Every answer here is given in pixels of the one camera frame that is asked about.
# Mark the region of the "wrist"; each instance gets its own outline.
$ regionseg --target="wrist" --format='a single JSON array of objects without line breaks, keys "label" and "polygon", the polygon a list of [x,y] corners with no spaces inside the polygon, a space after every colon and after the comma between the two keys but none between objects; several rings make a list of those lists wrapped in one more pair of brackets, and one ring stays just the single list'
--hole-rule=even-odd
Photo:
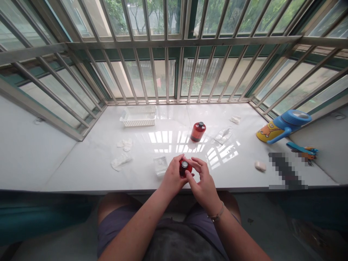
[{"label": "wrist", "polygon": [[209,206],[206,207],[205,211],[208,214],[208,216],[216,216],[218,213],[220,213],[222,208],[222,202],[219,197],[214,199]]}]

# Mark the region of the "black bottle cap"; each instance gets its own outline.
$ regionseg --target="black bottle cap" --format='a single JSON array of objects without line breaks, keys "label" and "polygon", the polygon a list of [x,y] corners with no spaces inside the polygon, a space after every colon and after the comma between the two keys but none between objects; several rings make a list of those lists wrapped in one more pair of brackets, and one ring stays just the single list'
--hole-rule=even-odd
[{"label": "black bottle cap", "polygon": [[182,166],[184,169],[186,169],[186,168],[189,166],[189,164],[188,164],[186,161],[183,161],[183,162],[181,163],[181,166]]}]

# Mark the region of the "white plastic basket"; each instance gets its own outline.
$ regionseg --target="white plastic basket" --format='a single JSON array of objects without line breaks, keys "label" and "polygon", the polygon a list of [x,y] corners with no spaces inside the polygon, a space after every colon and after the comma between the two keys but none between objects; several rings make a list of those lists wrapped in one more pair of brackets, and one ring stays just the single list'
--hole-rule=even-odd
[{"label": "white plastic basket", "polygon": [[130,106],[122,112],[120,121],[125,127],[142,127],[155,125],[157,114],[156,105]]}]

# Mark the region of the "bracelet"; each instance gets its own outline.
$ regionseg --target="bracelet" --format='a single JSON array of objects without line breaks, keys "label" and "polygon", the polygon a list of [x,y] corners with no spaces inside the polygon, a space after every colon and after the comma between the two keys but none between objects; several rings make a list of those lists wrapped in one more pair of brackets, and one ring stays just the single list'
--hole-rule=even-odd
[{"label": "bracelet", "polygon": [[217,214],[216,216],[207,216],[208,218],[210,218],[211,219],[211,221],[213,221],[213,223],[215,222],[215,221],[219,221],[220,220],[220,217],[221,217],[221,215],[222,215],[222,213],[224,212],[224,206],[225,206],[225,204],[224,204],[224,202],[223,201],[221,201],[222,202],[222,208],[221,208],[221,210],[220,210],[220,213],[219,214]]}]

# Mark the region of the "small red bottle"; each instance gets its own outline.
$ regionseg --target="small red bottle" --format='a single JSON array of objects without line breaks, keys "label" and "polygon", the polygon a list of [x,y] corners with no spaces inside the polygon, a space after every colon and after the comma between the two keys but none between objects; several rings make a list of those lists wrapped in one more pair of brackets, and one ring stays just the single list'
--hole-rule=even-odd
[{"label": "small red bottle", "polygon": [[179,162],[180,162],[180,169],[179,169],[180,176],[185,178],[186,177],[185,170],[188,170],[191,173],[192,166],[187,161],[184,161],[183,159],[180,160]]},{"label": "small red bottle", "polygon": [[193,142],[200,141],[206,129],[207,128],[203,122],[200,121],[198,123],[195,123],[195,125],[193,125],[193,129],[191,133],[191,140]]}]

